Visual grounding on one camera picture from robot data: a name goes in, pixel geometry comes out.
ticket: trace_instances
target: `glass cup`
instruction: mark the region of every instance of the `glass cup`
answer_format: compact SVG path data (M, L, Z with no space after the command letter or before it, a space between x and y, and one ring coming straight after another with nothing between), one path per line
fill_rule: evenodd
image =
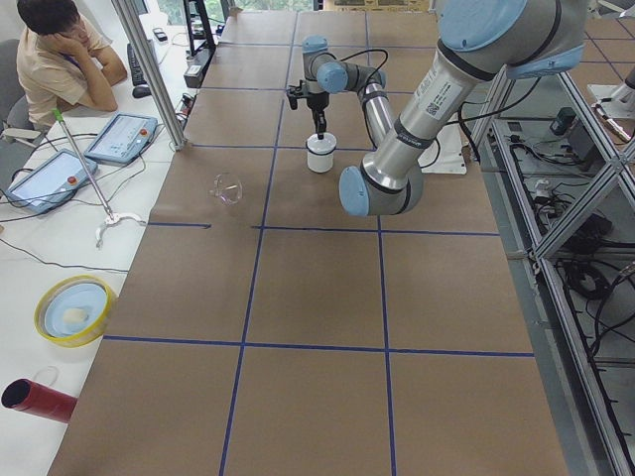
M242 198L242 183L235 174L225 172L214 179L214 188L209 191L225 205L235 205Z
M58 380L59 375L60 369L53 365L49 365L36 372L36 375L34 375L31 380L46 387L52 387Z

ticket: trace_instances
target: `black hair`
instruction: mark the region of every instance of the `black hair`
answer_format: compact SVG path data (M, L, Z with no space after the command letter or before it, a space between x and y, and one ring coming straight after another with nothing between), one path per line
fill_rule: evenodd
M79 19L72 0L18 0L18 13L38 35L65 32Z

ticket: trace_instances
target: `yellow bowl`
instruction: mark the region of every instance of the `yellow bowl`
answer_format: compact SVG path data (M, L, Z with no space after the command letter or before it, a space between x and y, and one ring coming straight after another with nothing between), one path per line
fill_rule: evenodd
M94 322L92 322L85 329L76 334L64 337L55 337L54 335L50 335L45 327L45 317L47 315L49 306L61 293L72 288L73 286L81 284L98 285L105 291L106 304L104 305L101 314L99 314ZM63 280L50 288L44 294L42 299L40 299L40 302L38 302L38 306L36 307L35 312L36 329L44 338L62 347L79 347L80 345L85 345L89 342L92 342L97 337L103 334L106 328L106 324L108 323L108 314L110 312L110 309L112 308L112 305L114 305L116 301L117 295L115 294L115 292L106 283L99 280L98 278L89 275L80 275L73 278L68 278L67 280Z

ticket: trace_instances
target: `keyboard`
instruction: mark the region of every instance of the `keyboard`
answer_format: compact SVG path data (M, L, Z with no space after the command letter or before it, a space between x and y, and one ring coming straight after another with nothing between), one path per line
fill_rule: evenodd
M146 84L146 79L143 77L143 71L141 65L135 56L135 52L132 49L132 45L128 44L128 64L130 65L130 75L132 76L132 85L138 86L139 84Z

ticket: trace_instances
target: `robotic arm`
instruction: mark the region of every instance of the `robotic arm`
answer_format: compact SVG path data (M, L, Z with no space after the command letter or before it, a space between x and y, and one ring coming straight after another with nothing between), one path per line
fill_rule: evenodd
M377 69L337 61L326 40L303 44L305 78L288 89L294 108L306 99L316 132L325 131L328 95L357 93L378 147L339 180L339 197L351 215L398 214L420 200L418 158L476 84L503 67L511 79L566 71L582 57L587 0L448 0L439 21L441 38L430 71L393 119Z

